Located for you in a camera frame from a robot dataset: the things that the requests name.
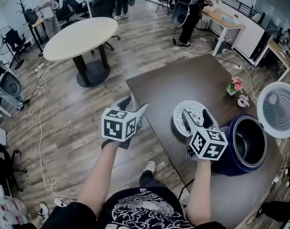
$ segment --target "electric fan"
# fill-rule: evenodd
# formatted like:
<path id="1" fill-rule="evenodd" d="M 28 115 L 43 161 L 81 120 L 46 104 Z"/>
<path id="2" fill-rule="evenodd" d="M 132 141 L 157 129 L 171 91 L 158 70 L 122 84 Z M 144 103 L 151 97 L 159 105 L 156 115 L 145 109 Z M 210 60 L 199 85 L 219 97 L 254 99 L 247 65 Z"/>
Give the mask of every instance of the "electric fan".
<path id="1" fill-rule="evenodd" d="M 10 52 L 12 54 L 14 60 L 17 62 L 17 65 L 15 67 L 15 69 L 17 70 L 24 62 L 24 59 L 18 60 L 15 57 L 14 53 L 11 51 L 10 46 L 7 43 L 6 35 L 11 30 L 13 30 L 13 28 L 10 26 L 5 26 L 2 29 L 0 29 L 0 55 L 4 55 L 4 54 Z"/>

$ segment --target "sneaker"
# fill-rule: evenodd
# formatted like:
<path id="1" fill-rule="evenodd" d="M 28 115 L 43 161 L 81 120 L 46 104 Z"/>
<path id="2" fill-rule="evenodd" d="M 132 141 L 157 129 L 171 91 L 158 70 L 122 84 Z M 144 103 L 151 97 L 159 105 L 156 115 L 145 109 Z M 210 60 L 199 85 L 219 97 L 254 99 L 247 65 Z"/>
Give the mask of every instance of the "sneaker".
<path id="1" fill-rule="evenodd" d="M 41 207 L 38 215 L 43 218 L 43 221 L 46 221 L 48 218 L 48 207 L 43 203 L 41 203 L 40 206 Z"/>
<path id="2" fill-rule="evenodd" d="M 118 20 L 121 20 L 121 17 L 120 17 L 120 16 L 117 16 L 117 15 L 114 15 L 114 19 L 115 19 L 116 21 L 118 21 Z"/>
<path id="3" fill-rule="evenodd" d="M 155 170 L 156 170 L 156 163 L 154 161 L 150 161 L 146 165 L 146 168 L 144 169 L 144 171 L 146 171 L 146 170 L 149 170 L 149 171 L 151 171 L 154 174 Z"/>
<path id="4" fill-rule="evenodd" d="M 178 47 L 181 47 L 181 48 L 184 48 L 184 47 L 188 48 L 190 45 L 191 45 L 190 42 L 187 42 L 187 43 L 179 42 L 178 43 Z"/>

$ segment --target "printed shirt graphic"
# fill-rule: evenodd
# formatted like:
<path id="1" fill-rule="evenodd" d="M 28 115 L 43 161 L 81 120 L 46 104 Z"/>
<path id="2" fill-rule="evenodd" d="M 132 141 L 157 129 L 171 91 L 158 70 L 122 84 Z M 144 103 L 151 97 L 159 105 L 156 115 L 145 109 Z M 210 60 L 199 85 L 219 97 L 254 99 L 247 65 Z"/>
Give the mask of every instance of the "printed shirt graphic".
<path id="1" fill-rule="evenodd" d="M 85 204 L 55 207 L 42 229 L 191 229 L 176 196 L 164 187 L 129 188 L 115 193 L 98 218 Z M 217 222 L 199 229 L 225 229 Z"/>

